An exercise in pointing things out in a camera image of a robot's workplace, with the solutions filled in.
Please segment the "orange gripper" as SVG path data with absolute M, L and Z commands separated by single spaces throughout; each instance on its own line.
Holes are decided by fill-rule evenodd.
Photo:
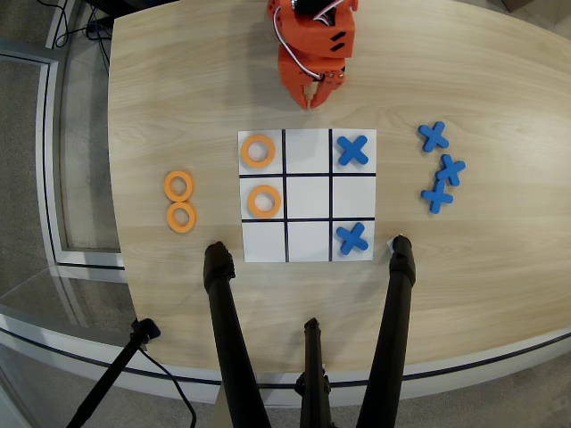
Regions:
M 281 45 L 278 50 L 278 68 L 282 84 L 293 99 L 304 109 L 318 108 L 334 90 L 345 81 L 345 59 L 326 58 L 302 53 Z M 318 83 L 311 99 L 306 90 Z

